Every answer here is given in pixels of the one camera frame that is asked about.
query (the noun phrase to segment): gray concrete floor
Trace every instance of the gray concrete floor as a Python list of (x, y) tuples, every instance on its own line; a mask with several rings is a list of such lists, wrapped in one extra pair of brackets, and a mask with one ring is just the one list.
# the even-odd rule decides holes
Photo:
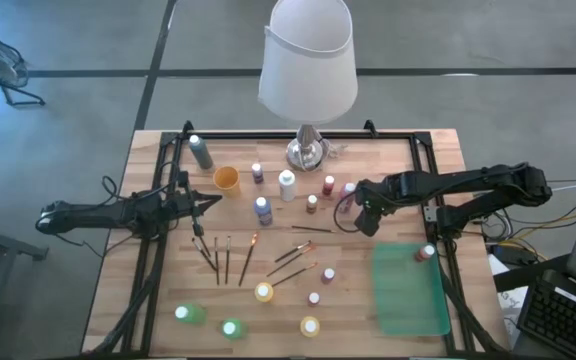
[[(148, 69), (167, 0), (0, 0), (0, 38), (32, 70)], [(576, 67), (576, 1), (349, 0), (359, 67)], [(270, 0), (179, 0), (161, 68), (257, 68)], [(49, 245), (21, 260), (0, 311), (0, 357), (78, 352), (100, 261), (38, 234), (42, 206), (96, 202), (102, 175), (121, 179), (145, 78), (31, 79), (45, 108), (0, 94), (0, 232)], [(457, 128), (470, 168), (530, 161), (576, 179), (576, 76), (362, 77), (353, 109), (327, 128)], [(256, 101), (257, 79), (158, 79), (146, 129), (293, 128)], [(511, 216), (547, 220), (576, 203), (557, 192)], [(98, 251), (105, 231), (76, 231)], [(568, 252), (576, 226), (537, 232), (547, 256)]]

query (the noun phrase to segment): computer keyboard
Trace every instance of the computer keyboard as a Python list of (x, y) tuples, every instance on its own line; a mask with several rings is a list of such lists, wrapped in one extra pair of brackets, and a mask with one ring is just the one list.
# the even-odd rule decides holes
[(576, 358), (576, 283), (548, 270), (528, 290), (519, 316), (524, 333)]

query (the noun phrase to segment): white paint bottle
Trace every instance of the white paint bottle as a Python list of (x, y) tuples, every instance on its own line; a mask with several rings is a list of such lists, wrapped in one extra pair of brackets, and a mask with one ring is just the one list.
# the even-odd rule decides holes
[(292, 201), (297, 196), (297, 184), (292, 171), (284, 170), (279, 174), (279, 193), (283, 201)]

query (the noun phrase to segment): table lamp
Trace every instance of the table lamp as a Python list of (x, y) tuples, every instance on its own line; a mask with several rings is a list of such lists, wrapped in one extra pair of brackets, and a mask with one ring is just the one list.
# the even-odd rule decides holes
[(341, 0), (279, 0), (265, 34), (259, 101), (301, 124), (286, 159), (315, 170), (329, 146), (313, 125), (336, 120), (357, 97), (350, 11)]

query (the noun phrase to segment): white lamp shade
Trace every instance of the white lamp shade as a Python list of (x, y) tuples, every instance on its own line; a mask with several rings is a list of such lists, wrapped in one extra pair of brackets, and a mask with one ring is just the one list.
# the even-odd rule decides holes
[(352, 18), (341, 0), (279, 0), (266, 26), (259, 101), (281, 118), (333, 121), (357, 97)]

